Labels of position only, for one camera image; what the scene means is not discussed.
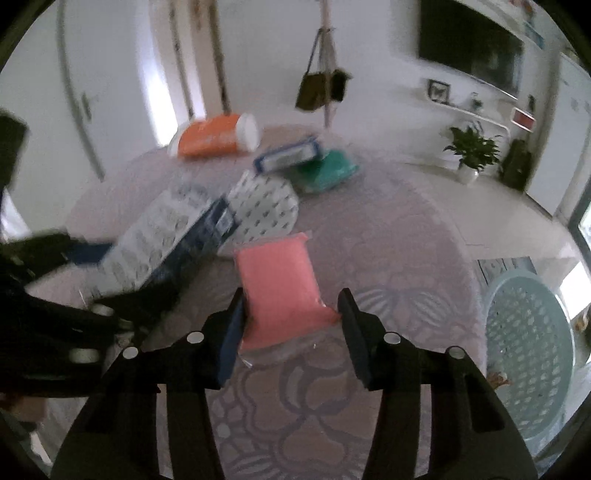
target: white lid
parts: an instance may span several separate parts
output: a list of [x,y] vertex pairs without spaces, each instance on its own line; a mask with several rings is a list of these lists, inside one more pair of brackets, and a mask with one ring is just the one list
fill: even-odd
[[243,113],[236,122],[236,143],[238,150],[254,152],[261,144],[261,133],[251,113]]
[[191,125],[191,123],[193,123],[193,122],[188,121],[188,122],[185,122],[179,126],[177,132],[174,134],[172,140],[168,144],[167,152],[168,152],[169,157],[174,157],[174,158],[178,157],[178,144],[181,141],[181,137],[183,136],[183,133],[185,132],[187,127],[189,125]]

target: purple tablecloth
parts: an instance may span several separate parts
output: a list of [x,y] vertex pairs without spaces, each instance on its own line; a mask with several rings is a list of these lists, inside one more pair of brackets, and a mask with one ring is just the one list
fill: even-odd
[[[299,138],[301,128],[265,132],[262,148]],[[413,185],[394,155],[376,155],[327,135],[326,146],[345,147],[361,173],[318,196],[300,199],[295,231],[308,242],[320,291],[334,306],[349,287],[361,309],[377,314],[387,330],[415,345],[443,351],[464,347],[484,367],[485,327],[470,262],[432,201]],[[222,194],[251,167],[255,155],[181,163],[157,150],[128,163],[87,192],[67,227],[88,239],[114,238],[175,178],[190,175]],[[80,305],[84,272],[70,268],[35,292]],[[232,261],[203,266],[179,305],[146,341],[145,349],[170,345],[226,308],[239,277]],[[248,368],[238,361],[232,378],[208,394],[210,416],[229,479],[361,478],[375,430],[381,394],[363,389],[353,371],[342,332],[335,329],[282,363]],[[50,400],[41,427],[55,455],[83,399]],[[417,473],[425,472],[430,441],[430,400],[423,398]],[[158,403],[161,472],[170,475],[164,399]]]

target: potted plant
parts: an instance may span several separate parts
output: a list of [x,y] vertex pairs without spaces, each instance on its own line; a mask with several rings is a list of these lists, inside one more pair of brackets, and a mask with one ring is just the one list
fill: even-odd
[[492,138],[482,135],[482,127],[476,124],[468,126],[466,130],[451,127],[453,142],[443,151],[451,150],[461,155],[457,176],[464,185],[470,185],[487,165],[498,163],[499,149]]

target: pink pouch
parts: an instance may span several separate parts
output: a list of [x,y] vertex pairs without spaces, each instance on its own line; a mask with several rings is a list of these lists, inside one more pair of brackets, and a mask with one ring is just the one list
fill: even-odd
[[320,299],[307,240],[298,233],[236,253],[250,316],[241,351],[283,343],[339,320]]

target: door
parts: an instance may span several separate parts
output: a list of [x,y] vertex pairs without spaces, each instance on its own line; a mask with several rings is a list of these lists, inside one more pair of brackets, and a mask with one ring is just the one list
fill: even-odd
[[552,126],[535,173],[526,189],[554,215],[577,168],[589,130],[591,78],[566,56],[560,56],[560,80]]
[[141,79],[142,19],[137,4],[143,2],[63,1],[66,72],[73,101],[109,175],[158,146]]

